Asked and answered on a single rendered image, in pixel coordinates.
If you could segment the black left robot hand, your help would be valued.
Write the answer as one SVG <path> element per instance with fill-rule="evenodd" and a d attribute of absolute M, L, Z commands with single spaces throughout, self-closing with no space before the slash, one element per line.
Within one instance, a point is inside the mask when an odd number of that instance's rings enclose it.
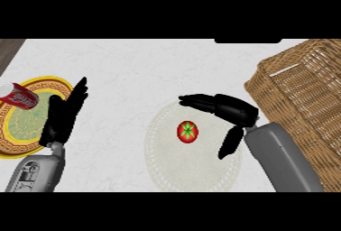
<path fill-rule="evenodd" d="M 54 142 L 65 144 L 75 125 L 75 117 L 88 97 L 87 78 L 81 78 L 69 97 L 62 100 L 57 95 L 49 97 L 47 121 L 38 144 L 49 147 Z"/>

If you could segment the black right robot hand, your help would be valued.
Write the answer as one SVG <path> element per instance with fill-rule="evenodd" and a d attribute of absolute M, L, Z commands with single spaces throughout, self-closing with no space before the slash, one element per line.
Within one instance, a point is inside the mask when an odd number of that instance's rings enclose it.
<path fill-rule="evenodd" d="M 233 127 L 229 129 L 224 141 L 218 150 L 218 159 L 221 160 L 229 154 L 233 154 L 243 137 L 243 129 L 255 125 L 258 119 L 258 108 L 243 100 L 215 94 L 178 96 L 180 105 L 189 106 L 196 110 L 214 114 L 226 120 Z"/>

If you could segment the brown wooden strip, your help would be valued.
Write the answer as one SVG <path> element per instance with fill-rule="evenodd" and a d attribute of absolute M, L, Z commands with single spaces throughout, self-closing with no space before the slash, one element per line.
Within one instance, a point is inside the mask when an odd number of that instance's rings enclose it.
<path fill-rule="evenodd" d="M 0 76 L 23 44 L 23 39 L 0 39 Z"/>

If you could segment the white round placemat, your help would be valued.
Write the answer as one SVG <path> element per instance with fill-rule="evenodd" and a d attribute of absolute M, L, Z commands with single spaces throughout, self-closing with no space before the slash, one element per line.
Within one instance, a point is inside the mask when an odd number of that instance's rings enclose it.
<path fill-rule="evenodd" d="M 192 143 L 178 139 L 177 127 L 196 125 Z M 233 127 L 196 109 L 168 104 L 156 113 L 145 136 L 145 161 L 152 181 L 164 191 L 229 191 L 239 175 L 240 154 L 218 159 L 224 136 Z"/>

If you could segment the red soda can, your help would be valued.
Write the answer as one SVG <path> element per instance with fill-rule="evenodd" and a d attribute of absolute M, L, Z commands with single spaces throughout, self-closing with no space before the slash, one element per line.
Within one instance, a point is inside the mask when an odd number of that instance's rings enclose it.
<path fill-rule="evenodd" d="M 38 95 L 18 83 L 7 82 L 0 85 L 0 101 L 29 110 L 38 104 Z"/>

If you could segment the brown wicker basket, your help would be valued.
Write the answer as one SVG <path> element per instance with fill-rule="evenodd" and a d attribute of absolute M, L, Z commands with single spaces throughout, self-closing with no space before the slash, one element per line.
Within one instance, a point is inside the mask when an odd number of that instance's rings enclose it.
<path fill-rule="evenodd" d="M 341 192 L 341 39 L 310 39 L 260 61 L 243 84 L 319 174 Z"/>

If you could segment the red tomato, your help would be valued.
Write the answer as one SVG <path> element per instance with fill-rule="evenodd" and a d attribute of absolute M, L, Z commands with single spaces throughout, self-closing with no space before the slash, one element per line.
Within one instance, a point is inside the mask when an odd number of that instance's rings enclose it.
<path fill-rule="evenodd" d="M 177 137 L 183 143 L 192 143 L 198 139 L 198 126 L 192 121 L 178 124 Z"/>

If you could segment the yellow rimmed patterned plate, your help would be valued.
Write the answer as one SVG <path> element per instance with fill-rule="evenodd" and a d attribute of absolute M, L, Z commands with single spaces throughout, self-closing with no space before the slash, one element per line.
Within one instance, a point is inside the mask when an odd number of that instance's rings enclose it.
<path fill-rule="evenodd" d="M 47 121 L 47 102 L 52 95 L 65 100 L 74 90 L 69 82 L 53 76 L 25 80 L 21 85 L 38 95 L 38 104 L 22 110 L 0 101 L 0 159 L 22 158 L 43 149 L 38 144 Z"/>

